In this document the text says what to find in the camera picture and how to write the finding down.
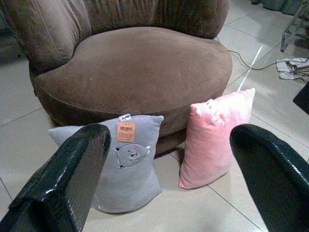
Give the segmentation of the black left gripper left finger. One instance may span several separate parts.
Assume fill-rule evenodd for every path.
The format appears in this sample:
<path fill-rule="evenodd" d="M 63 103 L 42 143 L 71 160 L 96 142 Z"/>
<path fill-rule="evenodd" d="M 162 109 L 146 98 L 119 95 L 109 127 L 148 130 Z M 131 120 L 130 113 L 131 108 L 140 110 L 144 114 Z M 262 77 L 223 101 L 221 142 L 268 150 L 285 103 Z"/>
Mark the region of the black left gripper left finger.
<path fill-rule="evenodd" d="M 2 232 L 81 232 L 109 153 L 108 127 L 89 124 L 69 137 L 23 186 Z"/>

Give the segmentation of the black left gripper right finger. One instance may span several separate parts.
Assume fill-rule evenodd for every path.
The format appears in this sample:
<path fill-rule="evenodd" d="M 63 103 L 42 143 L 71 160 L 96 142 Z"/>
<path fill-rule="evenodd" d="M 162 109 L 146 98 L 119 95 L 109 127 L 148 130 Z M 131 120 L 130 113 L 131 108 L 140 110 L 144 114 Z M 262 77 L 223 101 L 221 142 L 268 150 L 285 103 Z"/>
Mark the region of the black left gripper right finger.
<path fill-rule="evenodd" d="M 309 165 L 285 141 L 253 124 L 234 127 L 232 153 L 270 232 L 309 230 Z"/>

